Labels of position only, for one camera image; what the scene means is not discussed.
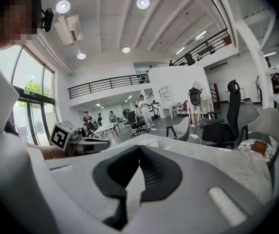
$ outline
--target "floor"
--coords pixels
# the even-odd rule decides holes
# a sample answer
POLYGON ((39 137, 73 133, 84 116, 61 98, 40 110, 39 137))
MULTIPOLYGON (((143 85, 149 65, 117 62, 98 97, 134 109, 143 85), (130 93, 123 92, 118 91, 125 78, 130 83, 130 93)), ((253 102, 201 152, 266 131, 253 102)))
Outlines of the floor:
MULTIPOLYGON (((222 107, 220 109, 221 114, 219 115, 219 118, 224 118, 225 122, 227 122, 228 106, 229 106, 228 103, 222 103, 222 107)), ((254 121, 258 117, 259 112, 260 112, 260 109, 258 108, 258 106, 254 105, 251 101, 247 101, 245 104, 242 104, 240 106, 239 117, 238 117, 239 129, 241 129, 241 127, 243 127, 244 125, 254 121)), ((170 117, 164 118, 164 119, 156 118, 155 120, 153 120, 153 123, 157 130, 149 131, 149 134, 166 137, 167 126, 176 125, 176 124, 180 123, 180 121, 181 121, 181 119, 179 117, 174 117, 173 119, 171 119, 170 117)), ((116 144, 122 143, 128 139, 133 138, 132 128, 130 126, 125 127, 123 123, 119 123, 119 128, 120 129, 118 130, 118 136, 117 136, 118 138, 112 138, 110 140, 111 145, 116 145, 116 144)), ((188 142, 192 142, 192 143, 196 143, 196 144, 200 144, 202 142, 202 144, 205 144, 205 142, 203 142, 203 140, 202 140, 202 133, 203 133, 203 129, 200 126, 194 127, 194 128, 191 127, 190 134, 196 134, 200 139, 193 138, 190 136, 188 139, 188 142)))

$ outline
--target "railing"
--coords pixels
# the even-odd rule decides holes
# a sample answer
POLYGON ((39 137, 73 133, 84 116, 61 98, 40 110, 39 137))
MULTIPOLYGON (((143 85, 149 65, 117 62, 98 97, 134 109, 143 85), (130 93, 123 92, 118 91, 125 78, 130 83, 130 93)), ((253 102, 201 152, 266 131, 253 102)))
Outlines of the railing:
POLYGON ((207 55, 214 54, 217 50, 229 44, 231 44, 231 38, 227 33, 227 29, 224 29, 180 57, 174 62, 174 65, 184 66, 187 64, 190 66, 196 61, 202 60, 207 55))
POLYGON ((148 75, 132 75, 132 76, 119 76, 103 80, 96 80, 82 85, 77 85, 68 88, 70 99, 96 93, 99 91, 119 88, 124 86, 132 86, 137 84, 150 83, 148 75))

